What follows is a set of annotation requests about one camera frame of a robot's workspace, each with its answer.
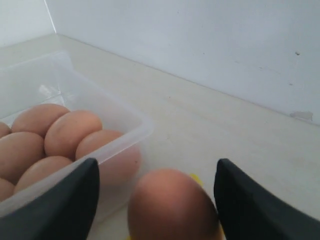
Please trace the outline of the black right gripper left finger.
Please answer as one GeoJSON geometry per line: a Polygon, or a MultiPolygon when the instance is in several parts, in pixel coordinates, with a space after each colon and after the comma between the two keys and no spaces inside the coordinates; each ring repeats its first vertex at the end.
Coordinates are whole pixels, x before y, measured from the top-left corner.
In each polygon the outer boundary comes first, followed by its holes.
{"type": "Polygon", "coordinates": [[[100,194],[98,162],[88,158],[58,184],[0,218],[2,240],[85,240],[100,194]]]}

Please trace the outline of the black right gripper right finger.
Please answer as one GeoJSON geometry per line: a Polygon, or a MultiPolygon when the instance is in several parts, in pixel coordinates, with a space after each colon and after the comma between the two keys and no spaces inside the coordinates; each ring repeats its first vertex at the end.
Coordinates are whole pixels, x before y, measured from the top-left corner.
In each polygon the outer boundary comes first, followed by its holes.
{"type": "Polygon", "coordinates": [[[215,204],[228,240],[318,240],[320,222],[282,201],[227,158],[215,173],[215,204]]]}

